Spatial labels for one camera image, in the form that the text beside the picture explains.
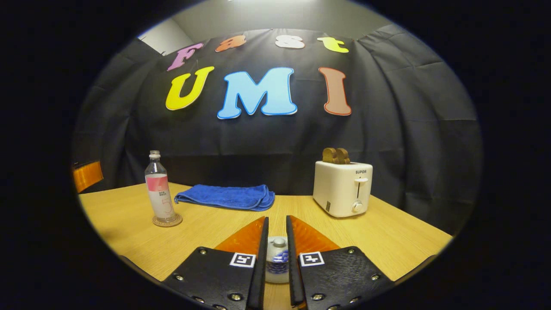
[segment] pink letter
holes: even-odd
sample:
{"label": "pink letter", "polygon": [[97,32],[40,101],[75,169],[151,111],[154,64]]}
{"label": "pink letter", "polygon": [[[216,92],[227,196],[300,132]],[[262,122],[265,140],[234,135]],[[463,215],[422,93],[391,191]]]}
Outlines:
{"label": "pink letter", "polygon": [[352,109],[346,102],[343,80],[346,77],[339,70],[320,67],[320,72],[325,76],[327,84],[327,102],[323,106],[325,112],[335,115],[350,115]]}
{"label": "pink letter", "polygon": [[176,55],[176,59],[174,59],[174,62],[172,63],[172,65],[166,70],[170,71],[172,69],[181,67],[183,65],[184,60],[190,59],[191,55],[193,55],[195,50],[198,50],[202,47],[203,47],[202,43],[197,43],[195,45],[188,46],[184,49],[179,50],[178,55]]}

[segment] toaster knob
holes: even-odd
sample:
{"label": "toaster knob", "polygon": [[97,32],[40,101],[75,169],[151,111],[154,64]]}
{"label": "toaster knob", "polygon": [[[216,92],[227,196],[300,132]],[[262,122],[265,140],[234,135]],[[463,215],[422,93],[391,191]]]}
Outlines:
{"label": "toaster knob", "polygon": [[355,202],[352,205],[352,212],[354,212],[354,213],[360,212],[363,208],[364,208],[364,205],[361,204],[361,202]]}

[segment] coaster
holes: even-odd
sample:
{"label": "coaster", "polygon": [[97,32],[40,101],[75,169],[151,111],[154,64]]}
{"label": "coaster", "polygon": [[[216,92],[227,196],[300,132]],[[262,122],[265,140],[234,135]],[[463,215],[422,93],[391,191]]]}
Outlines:
{"label": "coaster", "polygon": [[153,223],[159,227],[172,227],[180,224],[182,222],[182,217],[177,213],[176,218],[172,222],[160,222],[157,218],[153,217]]}

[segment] black curtain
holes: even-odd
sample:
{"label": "black curtain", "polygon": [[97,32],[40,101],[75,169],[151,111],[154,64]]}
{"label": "black curtain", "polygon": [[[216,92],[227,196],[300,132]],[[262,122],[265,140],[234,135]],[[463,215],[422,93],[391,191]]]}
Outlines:
{"label": "black curtain", "polygon": [[[215,52],[235,35],[247,42]],[[296,35],[303,49],[283,49],[276,36]],[[317,38],[344,42],[346,54]],[[77,123],[74,161],[99,159],[105,179],[88,191],[144,182],[151,149],[161,151],[169,181],[218,186],[266,184],[276,194],[311,195],[314,162],[325,147],[343,147],[355,162],[374,166],[371,193],[450,234],[472,209],[482,168],[482,140],[469,95],[453,70],[412,34],[389,25],[352,40],[320,31],[264,29],[204,41],[177,69],[176,52],[117,55],[90,89]],[[128,52],[131,46],[121,54]],[[171,81],[214,66],[199,98],[184,109],[165,107]],[[274,67],[290,67],[294,115],[260,112],[217,118],[227,74],[246,71],[258,83]],[[346,75],[350,116],[324,111],[326,82],[319,67]]]}

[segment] blue letter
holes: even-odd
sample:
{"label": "blue letter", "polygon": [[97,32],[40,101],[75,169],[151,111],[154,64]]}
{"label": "blue letter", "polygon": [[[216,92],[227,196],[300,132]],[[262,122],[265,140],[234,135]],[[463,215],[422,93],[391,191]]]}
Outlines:
{"label": "blue letter", "polygon": [[224,106],[218,111],[219,119],[234,119],[241,114],[237,107],[237,96],[245,107],[247,114],[253,115],[260,101],[267,94],[266,104],[260,111],[266,115],[290,115],[296,113],[296,105],[291,101],[289,78],[292,68],[272,68],[266,72],[259,84],[255,84],[251,76],[244,71],[228,74],[228,90]]}

